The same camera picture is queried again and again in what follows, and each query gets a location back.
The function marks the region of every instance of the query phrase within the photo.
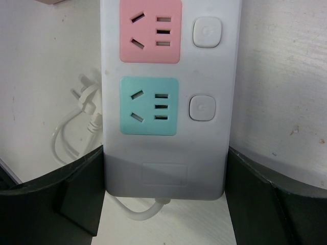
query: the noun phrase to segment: rectangular indentation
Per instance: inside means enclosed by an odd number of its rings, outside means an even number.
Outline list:
[[[188,167],[176,163],[143,163],[142,182],[148,185],[185,186],[188,183]]]
[[[132,97],[132,100],[136,99],[137,97],[140,97],[141,95],[143,95],[143,90],[133,94],[131,97]]]
[[[171,17],[157,17],[157,22],[172,22]]]
[[[154,109],[168,109],[168,105],[154,105]]]
[[[155,98],[156,99],[168,99],[168,94],[156,93]]]
[[[157,30],[157,34],[170,34],[170,30]]]
[[[145,17],[145,15],[144,15],[144,13],[141,13],[138,16],[136,16],[135,18],[132,18],[131,21],[132,21],[132,23],[135,23],[138,20],[142,19],[143,17]]]
[[[156,42],[157,46],[170,46],[170,42]]]
[[[141,118],[140,116],[136,115],[135,113],[131,114],[131,117],[135,118],[136,120],[140,121],[141,123],[143,122],[143,118]]]
[[[135,46],[138,46],[141,49],[144,49],[144,45],[141,44],[140,42],[136,41],[135,39],[132,39],[131,43],[133,43]]]
[[[155,120],[168,120],[168,116],[154,116]]]

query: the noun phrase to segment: square button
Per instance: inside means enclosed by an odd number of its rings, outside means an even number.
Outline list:
[[[216,114],[216,101],[211,96],[197,95],[190,102],[190,117],[195,121],[210,121]]]
[[[215,17],[198,18],[194,24],[193,42],[197,47],[216,47],[221,38],[221,21]]]

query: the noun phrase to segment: power cord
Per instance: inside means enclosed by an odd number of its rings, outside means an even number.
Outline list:
[[[94,142],[94,138],[96,135],[102,130],[102,91],[101,84],[97,82],[91,81],[85,75],[79,76],[80,82],[83,84],[83,88],[81,89],[81,95],[76,92],[74,89],[71,89],[74,97],[78,99],[78,108],[70,112],[66,115],[58,124],[55,131],[52,134],[50,140],[50,149],[53,158],[56,162],[65,166],[68,163],[63,161],[57,154],[56,151],[56,141],[59,133],[61,132],[62,145],[66,154],[72,158],[73,160],[79,159],[85,156],[87,153],[91,151],[91,147]],[[80,152],[76,151],[64,138],[63,129],[65,126],[75,117],[80,115],[82,112],[91,116],[89,124],[87,126],[88,136],[83,148]],[[144,212],[134,212],[127,208],[118,198],[111,196],[114,202],[121,208],[124,215],[135,221],[145,221],[147,219],[155,216],[164,205],[170,202],[170,199],[155,199],[155,203],[148,210]]]

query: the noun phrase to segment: brown object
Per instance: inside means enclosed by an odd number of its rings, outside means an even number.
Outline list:
[[[37,1],[44,3],[44,4],[57,4],[59,2],[65,1],[65,0],[37,0]]]

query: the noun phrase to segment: teal outlet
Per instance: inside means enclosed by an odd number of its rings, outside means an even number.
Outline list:
[[[178,81],[175,78],[121,79],[121,132],[175,135],[178,118]]]

